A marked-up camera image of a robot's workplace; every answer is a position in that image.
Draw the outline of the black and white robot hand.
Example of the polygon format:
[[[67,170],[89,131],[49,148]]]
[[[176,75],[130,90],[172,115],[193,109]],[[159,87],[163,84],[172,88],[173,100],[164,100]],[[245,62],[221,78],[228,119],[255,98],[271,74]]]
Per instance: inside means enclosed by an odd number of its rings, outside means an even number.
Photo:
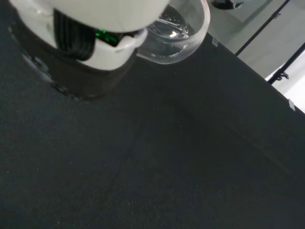
[[[126,64],[166,0],[12,0],[21,21],[61,55],[102,71]]]

